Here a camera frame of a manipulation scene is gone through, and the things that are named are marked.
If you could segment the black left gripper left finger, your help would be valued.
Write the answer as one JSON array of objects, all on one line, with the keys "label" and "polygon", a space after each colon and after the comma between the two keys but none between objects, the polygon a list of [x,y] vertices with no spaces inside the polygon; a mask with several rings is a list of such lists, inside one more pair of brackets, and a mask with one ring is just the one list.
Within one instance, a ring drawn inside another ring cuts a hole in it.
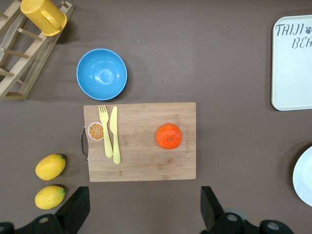
[{"label": "black left gripper left finger", "polygon": [[79,187],[55,214],[44,214],[15,229],[0,222],[0,234],[77,234],[90,212],[89,187]]}]

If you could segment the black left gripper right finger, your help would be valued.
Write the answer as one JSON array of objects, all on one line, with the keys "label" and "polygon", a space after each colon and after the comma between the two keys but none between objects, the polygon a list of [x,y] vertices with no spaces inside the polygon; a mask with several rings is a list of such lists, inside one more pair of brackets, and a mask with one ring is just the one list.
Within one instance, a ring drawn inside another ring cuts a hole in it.
[{"label": "black left gripper right finger", "polygon": [[293,234],[284,223],[263,220],[257,227],[238,214],[223,210],[210,186],[202,186],[200,211],[206,229],[200,234]]}]

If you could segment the orange mandarin fruit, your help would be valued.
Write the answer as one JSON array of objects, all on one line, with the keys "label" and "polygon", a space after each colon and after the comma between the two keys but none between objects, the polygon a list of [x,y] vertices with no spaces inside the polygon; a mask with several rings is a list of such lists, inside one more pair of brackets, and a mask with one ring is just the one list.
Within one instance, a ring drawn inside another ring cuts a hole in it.
[{"label": "orange mandarin fruit", "polygon": [[178,126],[166,123],[158,127],[155,138],[160,148],[172,150],[180,146],[182,131]]}]

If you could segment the white round plate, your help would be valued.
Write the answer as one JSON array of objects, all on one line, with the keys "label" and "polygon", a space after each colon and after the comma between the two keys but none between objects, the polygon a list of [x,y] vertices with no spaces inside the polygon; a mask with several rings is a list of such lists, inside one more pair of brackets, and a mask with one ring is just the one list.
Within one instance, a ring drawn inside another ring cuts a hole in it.
[{"label": "white round plate", "polygon": [[292,183],[298,197],[312,207],[312,146],[297,160],[292,174]]}]

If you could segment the yellow lemon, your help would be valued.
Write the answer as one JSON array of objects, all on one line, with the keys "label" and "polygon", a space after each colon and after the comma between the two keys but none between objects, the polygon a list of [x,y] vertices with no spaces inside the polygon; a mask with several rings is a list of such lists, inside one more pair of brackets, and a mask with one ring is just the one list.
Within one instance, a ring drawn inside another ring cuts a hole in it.
[{"label": "yellow lemon", "polygon": [[52,180],[62,173],[65,166],[66,160],[63,155],[51,154],[37,164],[35,173],[42,180]]},{"label": "yellow lemon", "polygon": [[66,190],[57,185],[46,186],[35,196],[35,205],[43,210],[49,210],[58,206],[65,197]]}]

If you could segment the yellow plastic fork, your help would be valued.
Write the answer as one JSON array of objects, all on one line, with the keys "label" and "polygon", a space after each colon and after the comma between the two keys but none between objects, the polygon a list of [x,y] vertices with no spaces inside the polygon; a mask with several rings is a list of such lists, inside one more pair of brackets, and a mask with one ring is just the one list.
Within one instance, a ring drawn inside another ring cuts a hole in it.
[{"label": "yellow plastic fork", "polygon": [[102,123],[102,127],[103,127],[105,155],[107,157],[112,157],[113,156],[113,148],[112,148],[112,144],[111,144],[110,136],[109,136],[109,132],[108,132],[108,127],[107,127],[108,120],[109,120],[109,114],[108,114],[108,111],[107,111],[105,105],[99,105],[98,110],[99,110],[100,122]]}]

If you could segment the bamboo cutting board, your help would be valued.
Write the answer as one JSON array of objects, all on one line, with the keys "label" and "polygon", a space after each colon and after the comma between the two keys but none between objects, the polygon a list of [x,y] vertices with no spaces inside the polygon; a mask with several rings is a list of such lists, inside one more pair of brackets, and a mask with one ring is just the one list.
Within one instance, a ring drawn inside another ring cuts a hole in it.
[{"label": "bamboo cutting board", "polygon": [[[87,134],[91,182],[179,180],[196,178],[196,103],[118,104],[121,163],[105,155],[104,141]],[[178,148],[156,143],[159,126],[172,123],[182,131]]]}]

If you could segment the wooden orange slice toy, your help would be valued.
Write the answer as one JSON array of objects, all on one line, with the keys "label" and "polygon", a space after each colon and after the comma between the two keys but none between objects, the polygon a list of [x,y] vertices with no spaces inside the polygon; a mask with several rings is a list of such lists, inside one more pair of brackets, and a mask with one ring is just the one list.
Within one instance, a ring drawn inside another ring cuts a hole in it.
[{"label": "wooden orange slice toy", "polygon": [[95,121],[89,124],[87,128],[87,134],[93,141],[104,140],[103,125],[101,122]]}]

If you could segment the yellow plastic knife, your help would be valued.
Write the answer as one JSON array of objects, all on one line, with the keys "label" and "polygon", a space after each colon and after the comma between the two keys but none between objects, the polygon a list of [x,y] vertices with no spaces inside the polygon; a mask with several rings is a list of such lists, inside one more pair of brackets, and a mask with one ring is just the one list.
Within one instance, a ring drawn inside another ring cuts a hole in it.
[{"label": "yellow plastic knife", "polygon": [[110,115],[110,131],[113,134],[113,162],[121,163],[121,154],[118,140],[118,107],[114,106]]}]

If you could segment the blue plastic bowl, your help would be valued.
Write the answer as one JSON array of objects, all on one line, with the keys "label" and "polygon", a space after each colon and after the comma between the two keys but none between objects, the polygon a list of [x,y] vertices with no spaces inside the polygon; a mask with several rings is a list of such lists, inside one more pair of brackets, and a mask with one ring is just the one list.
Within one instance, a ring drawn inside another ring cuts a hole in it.
[{"label": "blue plastic bowl", "polygon": [[127,68],[123,59],[105,48],[93,49],[84,54],[76,69],[81,90],[96,100],[117,97],[127,83]]}]

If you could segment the wooden peg drying rack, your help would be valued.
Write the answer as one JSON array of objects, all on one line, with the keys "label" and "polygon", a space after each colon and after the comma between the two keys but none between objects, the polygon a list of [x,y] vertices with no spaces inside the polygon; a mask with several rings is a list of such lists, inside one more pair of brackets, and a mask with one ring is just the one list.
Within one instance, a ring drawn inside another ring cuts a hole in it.
[{"label": "wooden peg drying rack", "polygon": [[25,100],[60,35],[29,32],[22,0],[0,10],[0,100]]}]

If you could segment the cream bear print tray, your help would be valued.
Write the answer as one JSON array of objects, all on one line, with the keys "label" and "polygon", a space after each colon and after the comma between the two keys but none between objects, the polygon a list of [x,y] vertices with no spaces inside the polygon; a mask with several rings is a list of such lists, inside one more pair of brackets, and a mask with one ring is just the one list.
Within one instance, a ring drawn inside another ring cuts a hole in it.
[{"label": "cream bear print tray", "polygon": [[312,109],[312,15],[273,26],[271,103],[279,111]]}]

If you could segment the yellow plastic mug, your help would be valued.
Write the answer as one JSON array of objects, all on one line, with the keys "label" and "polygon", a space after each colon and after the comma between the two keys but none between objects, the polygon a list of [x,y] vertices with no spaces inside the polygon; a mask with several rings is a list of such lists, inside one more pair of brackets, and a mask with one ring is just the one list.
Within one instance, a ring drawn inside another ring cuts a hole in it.
[{"label": "yellow plastic mug", "polygon": [[60,33],[67,24],[67,16],[52,0],[22,0],[20,10],[47,37]]}]

